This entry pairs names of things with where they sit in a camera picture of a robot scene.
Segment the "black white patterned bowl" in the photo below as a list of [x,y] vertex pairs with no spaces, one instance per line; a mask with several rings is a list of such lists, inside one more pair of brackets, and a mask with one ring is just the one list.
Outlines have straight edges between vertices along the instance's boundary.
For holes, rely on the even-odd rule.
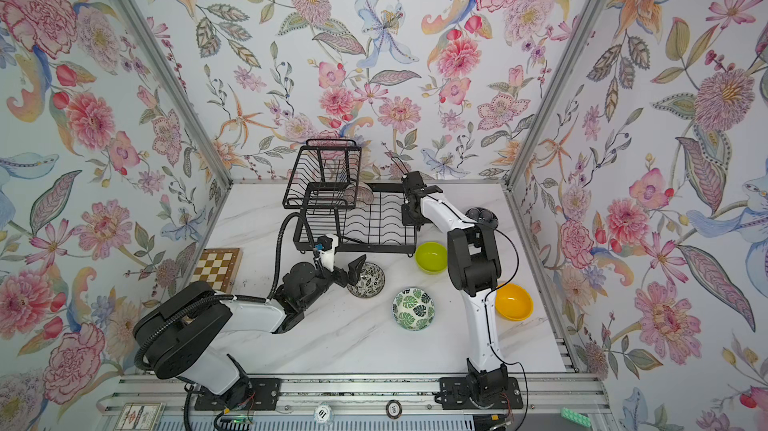
[[380,294],[385,283],[384,270],[375,263],[366,262],[362,266],[358,282],[355,285],[348,285],[347,290],[357,298],[368,299]]

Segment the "black wire dish rack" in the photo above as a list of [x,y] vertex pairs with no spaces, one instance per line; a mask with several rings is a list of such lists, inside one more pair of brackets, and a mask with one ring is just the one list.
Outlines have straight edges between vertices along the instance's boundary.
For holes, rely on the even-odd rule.
[[402,184],[367,183],[375,196],[372,205],[345,202],[348,185],[365,183],[361,159],[362,148],[352,139],[310,138],[299,148],[282,201],[285,209],[304,216],[292,237],[299,252],[312,249],[310,236],[335,234],[341,252],[415,253],[417,231],[402,222]]

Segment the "pink striped bowl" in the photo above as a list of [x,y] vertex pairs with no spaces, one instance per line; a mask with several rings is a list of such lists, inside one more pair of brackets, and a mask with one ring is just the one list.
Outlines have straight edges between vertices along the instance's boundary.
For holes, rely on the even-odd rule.
[[372,205],[375,196],[367,183],[359,183],[348,185],[344,190],[343,198],[348,205],[362,207]]

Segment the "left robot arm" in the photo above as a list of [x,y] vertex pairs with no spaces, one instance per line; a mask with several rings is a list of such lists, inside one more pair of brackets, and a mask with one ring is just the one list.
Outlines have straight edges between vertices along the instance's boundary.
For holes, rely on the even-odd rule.
[[229,407],[256,394],[256,385],[229,352],[213,343],[222,333],[284,334],[331,286],[355,285],[366,263],[361,255],[345,269],[323,267],[320,254],[294,265],[271,298],[220,293],[204,281],[190,283],[133,328],[134,365],[160,379],[178,378]]

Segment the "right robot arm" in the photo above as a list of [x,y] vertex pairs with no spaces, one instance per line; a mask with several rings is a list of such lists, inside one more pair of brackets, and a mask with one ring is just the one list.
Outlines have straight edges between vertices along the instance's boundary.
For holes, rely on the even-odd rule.
[[461,212],[440,187],[426,185],[417,171],[406,174],[402,184],[403,223],[415,228],[433,224],[446,236],[447,271],[461,292],[471,338],[467,386],[474,403],[489,407],[507,392],[509,380],[507,364],[497,355],[498,333],[492,319],[492,297],[502,275],[495,237],[498,218],[483,207]]

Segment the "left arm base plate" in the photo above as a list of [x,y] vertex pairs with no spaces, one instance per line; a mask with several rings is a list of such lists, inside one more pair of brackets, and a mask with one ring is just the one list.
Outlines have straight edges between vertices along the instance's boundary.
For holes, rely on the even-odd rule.
[[249,378],[239,380],[221,395],[205,387],[196,398],[195,411],[275,411],[282,380],[279,378]]

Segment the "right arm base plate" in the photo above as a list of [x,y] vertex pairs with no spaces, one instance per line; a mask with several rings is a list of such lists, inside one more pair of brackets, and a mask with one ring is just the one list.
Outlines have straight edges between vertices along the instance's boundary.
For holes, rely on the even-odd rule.
[[525,399],[518,380],[509,377],[504,388],[492,387],[490,391],[479,391],[469,384],[466,376],[441,377],[439,389],[434,394],[434,401],[443,410],[456,411],[501,411],[523,410]]

